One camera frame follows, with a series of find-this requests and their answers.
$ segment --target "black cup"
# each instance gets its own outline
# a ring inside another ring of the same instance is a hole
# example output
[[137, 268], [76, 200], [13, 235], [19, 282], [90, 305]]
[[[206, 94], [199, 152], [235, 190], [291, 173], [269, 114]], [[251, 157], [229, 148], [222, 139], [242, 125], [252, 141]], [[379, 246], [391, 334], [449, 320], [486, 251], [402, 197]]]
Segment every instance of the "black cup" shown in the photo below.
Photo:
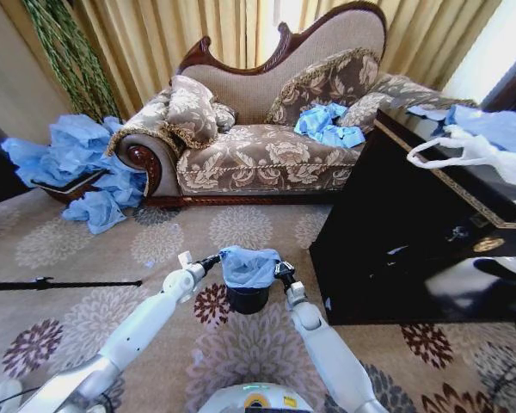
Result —
[[227, 300], [234, 311], [241, 314], [254, 314], [267, 303], [269, 287], [267, 288], [230, 288], [227, 287]]

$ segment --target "black cable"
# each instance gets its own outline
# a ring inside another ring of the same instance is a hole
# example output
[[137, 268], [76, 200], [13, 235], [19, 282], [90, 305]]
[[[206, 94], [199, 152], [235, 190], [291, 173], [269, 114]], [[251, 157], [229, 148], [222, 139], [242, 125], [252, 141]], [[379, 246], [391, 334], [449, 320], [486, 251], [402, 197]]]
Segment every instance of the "black cable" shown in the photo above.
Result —
[[3, 398], [2, 400], [0, 400], [0, 404], [7, 402], [8, 400], [11, 400], [12, 398], [18, 398], [19, 396], [22, 396], [23, 394], [30, 393], [31, 391], [37, 391], [38, 389], [40, 389], [40, 388], [35, 387], [33, 389], [27, 389], [27, 390], [20, 391], [20, 392], [14, 394], [13, 396], [9, 396], [8, 398]]
[[114, 407], [111, 398], [105, 393], [102, 393], [101, 395], [105, 398], [105, 400], [107, 400], [107, 404], [109, 405], [109, 413], [114, 413]]

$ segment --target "sofa backrest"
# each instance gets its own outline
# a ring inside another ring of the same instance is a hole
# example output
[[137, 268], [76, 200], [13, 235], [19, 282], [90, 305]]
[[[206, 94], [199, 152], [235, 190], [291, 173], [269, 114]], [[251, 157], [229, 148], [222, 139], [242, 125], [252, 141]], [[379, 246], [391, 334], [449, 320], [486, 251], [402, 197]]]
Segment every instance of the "sofa backrest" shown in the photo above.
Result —
[[263, 123], [282, 86], [307, 66], [355, 47], [371, 49], [381, 58], [386, 40], [384, 13], [366, 2], [336, 7], [301, 34], [291, 33], [285, 23], [279, 31], [272, 57], [254, 69], [236, 69], [216, 60], [206, 36], [187, 53], [177, 74], [198, 80], [220, 102], [236, 109], [238, 124]]

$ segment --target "black stick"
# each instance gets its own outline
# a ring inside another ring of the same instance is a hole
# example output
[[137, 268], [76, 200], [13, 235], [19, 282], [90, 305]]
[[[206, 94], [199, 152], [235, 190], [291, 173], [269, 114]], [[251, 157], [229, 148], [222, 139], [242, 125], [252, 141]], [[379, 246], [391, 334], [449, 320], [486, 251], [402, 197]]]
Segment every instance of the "black stick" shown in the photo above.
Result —
[[85, 287], [118, 287], [142, 285], [141, 280], [137, 281], [114, 281], [114, 282], [50, 282], [52, 277], [39, 277], [30, 282], [0, 282], [0, 291], [11, 290], [47, 290], [49, 288], [85, 288]]

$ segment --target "white plastic bag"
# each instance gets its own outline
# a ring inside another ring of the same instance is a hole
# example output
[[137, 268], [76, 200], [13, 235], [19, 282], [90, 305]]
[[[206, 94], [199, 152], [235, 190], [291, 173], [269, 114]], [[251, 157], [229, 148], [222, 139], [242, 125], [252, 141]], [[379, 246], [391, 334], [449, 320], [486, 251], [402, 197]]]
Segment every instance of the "white plastic bag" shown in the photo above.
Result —
[[[444, 129], [451, 134], [450, 138], [435, 138], [416, 146], [408, 153], [407, 160], [414, 166], [427, 170], [450, 165], [491, 165], [504, 181], [516, 185], [516, 153], [501, 151], [491, 145], [482, 135], [471, 135], [460, 126], [449, 125]], [[419, 152], [435, 145], [446, 148], [463, 148], [463, 154], [460, 157], [426, 162], [422, 162], [417, 157]]]

